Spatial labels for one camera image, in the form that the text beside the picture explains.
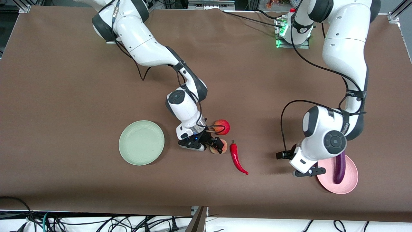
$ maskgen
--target red chili pepper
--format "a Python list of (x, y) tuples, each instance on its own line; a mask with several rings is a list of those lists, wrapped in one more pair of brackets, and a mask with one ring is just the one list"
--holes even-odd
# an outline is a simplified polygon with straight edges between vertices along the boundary
[(242, 165), (240, 165), (239, 156), (237, 154), (237, 145), (236, 145), (236, 143), (234, 143), (234, 140), (233, 140), (232, 144), (230, 145), (230, 154), (232, 154), (233, 163), (236, 166), (236, 168), (239, 171), (245, 173), (246, 175), (249, 175), (249, 173), (246, 170), (243, 169)]

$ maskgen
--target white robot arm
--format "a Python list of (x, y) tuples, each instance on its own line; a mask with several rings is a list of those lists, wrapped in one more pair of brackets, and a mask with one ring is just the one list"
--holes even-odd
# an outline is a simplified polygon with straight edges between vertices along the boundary
[(343, 77), (345, 108), (332, 111), (312, 107), (303, 117), (305, 138), (289, 153), (277, 154), (278, 159), (291, 159), (290, 164), (301, 173), (306, 173), (318, 160), (341, 154), (347, 140), (356, 138), (363, 130), (363, 114), (356, 114), (363, 112), (369, 76), (363, 49), (369, 24), (379, 8), (380, 0), (302, 0), (295, 13), (285, 16), (288, 27), (281, 36), (295, 45), (308, 38), (314, 21), (329, 23), (323, 60), (333, 71), (350, 78)]
[(136, 63), (142, 66), (171, 66), (185, 83), (167, 95), (166, 107), (181, 124), (176, 128), (178, 144), (204, 151), (206, 145), (222, 152), (223, 143), (206, 132), (206, 122), (196, 103), (204, 100), (207, 87), (170, 47), (161, 45), (144, 22), (149, 12), (143, 0), (93, 0), (102, 6), (92, 19), (94, 29), (106, 41), (121, 41)]

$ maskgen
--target pink plate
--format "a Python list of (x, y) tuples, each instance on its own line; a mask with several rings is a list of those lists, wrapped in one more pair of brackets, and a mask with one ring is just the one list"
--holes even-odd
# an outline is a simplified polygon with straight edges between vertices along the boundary
[(335, 184), (333, 182), (333, 175), (335, 174), (335, 157), (330, 159), (319, 160), (318, 166), (326, 169), (326, 173), (323, 175), (317, 175), (319, 182), (323, 185), (324, 188), (330, 192), (336, 194), (346, 194), (350, 193), (355, 189), (358, 184), (358, 169), (356, 169), (355, 163), (349, 158), (346, 157), (346, 170), (343, 181), (340, 184)]

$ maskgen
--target peach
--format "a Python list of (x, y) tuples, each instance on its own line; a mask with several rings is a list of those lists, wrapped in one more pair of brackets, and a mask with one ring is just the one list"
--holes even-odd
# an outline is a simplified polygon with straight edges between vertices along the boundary
[(219, 119), (219, 120), (217, 120), (217, 121), (215, 122), (214, 125), (223, 125), (223, 126), (225, 126), (225, 127), (222, 127), (222, 126), (214, 127), (215, 131), (217, 132), (217, 133), (216, 133), (216, 132), (215, 132), (215, 133), (216, 133), (217, 135), (225, 135), (225, 134), (229, 133), (230, 124), (229, 124), (228, 121), (226, 121), (226, 120), (224, 120), (224, 119)]
[[(223, 148), (222, 148), (222, 154), (223, 153), (225, 153), (226, 151), (227, 151), (227, 142), (226, 141), (224, 141), (223, 139), (220, 139), (222, 142), (223, 142)], [(216, 149), (216, 148), (214, 148), (214, 147), (209, 147), (210, 148), (210, 151), (213, 153), (213, 154), (219, 154), (219, 152), (218, 152), (218, 150)]]

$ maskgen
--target eggplant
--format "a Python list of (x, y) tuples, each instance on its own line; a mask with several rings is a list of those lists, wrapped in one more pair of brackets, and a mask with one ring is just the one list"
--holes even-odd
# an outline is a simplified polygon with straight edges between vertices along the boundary
[(335, 184), (340, 184), (343, 181), (343, 177), (345, 176), (346, 170), (346, 156), (345, 151), (335, 157), (335, 174), (333, 176), (333, 182)]

